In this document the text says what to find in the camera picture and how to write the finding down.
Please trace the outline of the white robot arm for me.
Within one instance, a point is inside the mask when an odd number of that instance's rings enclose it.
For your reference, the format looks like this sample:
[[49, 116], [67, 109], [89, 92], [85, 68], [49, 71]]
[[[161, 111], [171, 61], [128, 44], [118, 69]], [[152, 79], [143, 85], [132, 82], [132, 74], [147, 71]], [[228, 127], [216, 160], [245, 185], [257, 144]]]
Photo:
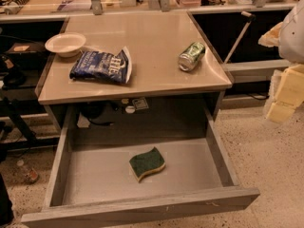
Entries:
[[304, 0], [299, 0], [284, 20], [263, 34], [258, 43], [278, 47], [279, 56], [291, 63], [271, 79], [265, 117], [284, 123], [304, 102]]

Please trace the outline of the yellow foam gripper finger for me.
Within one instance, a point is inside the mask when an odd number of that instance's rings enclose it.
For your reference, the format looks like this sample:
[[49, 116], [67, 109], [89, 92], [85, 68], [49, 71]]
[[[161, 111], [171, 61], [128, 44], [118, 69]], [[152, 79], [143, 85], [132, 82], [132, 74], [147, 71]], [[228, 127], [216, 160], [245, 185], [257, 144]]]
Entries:
[[303, 102], [304, 65], [290, 66], [284, 71], [276, 69], [265, 104], [265, 118], [274, 123], [284, 123]]
[[267, 48], [278, 47], [281, 27], [282, 22], [276, 24], [258, 39], [258, 43]]

